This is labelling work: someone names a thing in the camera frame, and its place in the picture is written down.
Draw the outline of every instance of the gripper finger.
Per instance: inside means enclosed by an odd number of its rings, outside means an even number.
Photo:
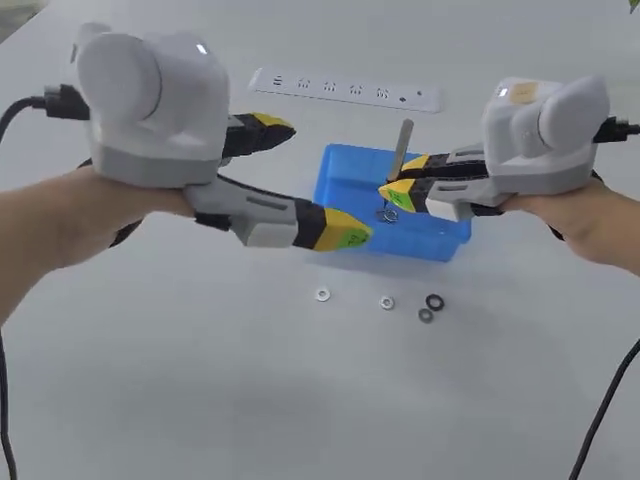
[[[185,195],[198,223],[231,230],[248,247],[295,246],[324,252],[360,246],[372,234],[347,213],[222,175],[209,185],[187,187]]]

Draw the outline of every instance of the table surface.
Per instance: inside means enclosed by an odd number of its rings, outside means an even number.
[[[311,194],[327,143],[391,148],[407,113],[248,93],[263,65],[444,87],[443,113],[410,114],[418,152],[476,141],[488,92],[510,75],[605,73],[614,112],[640,120],[640,16],[623,0],[54,0],[0,47],[0,104],[64,80],[89,20],[200,33],[229,68],[233,111],[299,130],[228,173],[295,195]],[[630,195],[640,195],[637,148],[605,146],[598,162]],[[87,151],[80,125],[25,113],[1,146],[0,186],[65,172]],[[329,302],[314,300],[321,285]],[[21,474],[566,478],[640,333],[639,291],[524,214],[478,220],[445,265],[249,250],[152,216],[121,248],[45,279],[7,325]],[[416,312],[431,292],[448,306],[426,326]],[[378,306],[382,295],[395,310]],[[632,369],[584,480],[637,478],[639,402]]]

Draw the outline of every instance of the hand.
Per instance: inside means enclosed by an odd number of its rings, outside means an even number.
[[[579,256],[596,263],[617,262],[617,226],[627,206],[635,202],[593,179],[580,190],[556,196],[517,196],[508,200],[505,211],[523,210],[555,228]]]
[[[180,190],[143,189],[114,182],[83,167],[47,180],[57,232],[51,269],[82,263],[109,248],[121,228],[153,212],[193,216]]]

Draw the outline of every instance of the white power strip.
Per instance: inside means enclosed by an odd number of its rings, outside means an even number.
[[[275,67],[258,69],[249,83],[249,90],[417,112],[438,113],[442,110],[442,92],[439,88],[387,85]]]

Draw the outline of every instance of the blue box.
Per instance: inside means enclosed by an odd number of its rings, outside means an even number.
[[[407,154],[407,161],[419,154]],[[471,222],[451,222],[424,213],[394,208],[398,221],[381,222],[383,206],[378,188],[384,185],[393,152],[352,145],[328,145],[318,172],[313,201],[350,213],[369,225],[371,240],[358,250],[448,262],[458,247],[471,238]]]

